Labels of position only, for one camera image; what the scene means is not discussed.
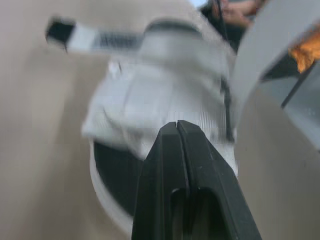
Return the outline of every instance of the black cable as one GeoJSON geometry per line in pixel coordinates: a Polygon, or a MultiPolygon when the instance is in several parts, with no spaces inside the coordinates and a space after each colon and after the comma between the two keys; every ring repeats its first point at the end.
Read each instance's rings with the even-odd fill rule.
{"type": "Polygon", "coordinates": [[[218,10],[219,10],[219,23],[220,23],[220,27],[221,27],[221,31],[222,31],[222,37],[224,38],[224,40],[226,40],[227,42],[229,42],[228,39],[228,34],[227,34],[227,28],[226,28],[226,23],[224,21],[224,17],[223,17],[223,13],[222,13],[222,8],[221,8],[221,2],[220,0],[214,0],[217,2],[218,5],[218,10]]]}

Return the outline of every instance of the orange object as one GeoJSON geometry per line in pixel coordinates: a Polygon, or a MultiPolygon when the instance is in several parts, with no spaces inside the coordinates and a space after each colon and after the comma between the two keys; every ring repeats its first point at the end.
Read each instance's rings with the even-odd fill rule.
{"type": "Polygon", "coordinates": [[[289,54],[296,60],[299,73],[310,68],[314,61],[320,59],[320,28],[307,40],[289,49],[289,54]]]}

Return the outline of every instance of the white fabric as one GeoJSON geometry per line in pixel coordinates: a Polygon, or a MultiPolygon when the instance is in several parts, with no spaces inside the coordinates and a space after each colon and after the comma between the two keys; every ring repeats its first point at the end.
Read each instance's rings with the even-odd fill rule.
{"type": "MultiPolygon", "coordinates": [[[[180,45],[176,51],[178,45],[172,48],[172,57],[171,52],[159,54],[161,44],[154,52],[154,47],[142,46],[139,55],[144,59],[148,55],[152,64],[110,63],[109,73],[92,98],[82,133],[113,148],[129,149],[144,160],[161,127],[186,120],[200,126],[237,175],[234,146],[226,140],[224,96],[220,94],[221,76],[229,75],[226,56],[210,46],[215,52],[209,51],[208,61],[220,72],[209,73],[208,61],[202,64],[200,55],[183,49],[183,42],[180,45]],[[181,60],[176,55],[179,51],[181,60]]],[[[199,45],[206,44],[200,40],[199,45]]]]}

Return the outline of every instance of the person's hand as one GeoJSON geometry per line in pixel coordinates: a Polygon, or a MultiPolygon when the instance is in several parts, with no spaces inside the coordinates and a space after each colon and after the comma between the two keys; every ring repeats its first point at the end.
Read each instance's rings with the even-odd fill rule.
{"type": "Polygon", "coordinates": [[[239,10],[233,8],[225,8],[222,12],[223,19],[226,23],[247,28],[252,23],[239,10]]]}

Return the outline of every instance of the beige surface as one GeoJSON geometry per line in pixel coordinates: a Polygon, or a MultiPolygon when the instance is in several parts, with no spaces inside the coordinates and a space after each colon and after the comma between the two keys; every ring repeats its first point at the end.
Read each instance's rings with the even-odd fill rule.
{"type": "MultiPolygon", "coordinates": [[[[172,2],[0,2],[1,240],[124,239],[96,200],[89,146],[80,135],[108,59],[48,48],[44,29],[48,17],[59,14],[92,26],[142,31],[152,18],[185,11],[172,2]]],[[[251,106],[236,155],[240,183],[261,234],[273,240],[315,236],[319,156],[268,99],[257,96],[251,106]]]]}

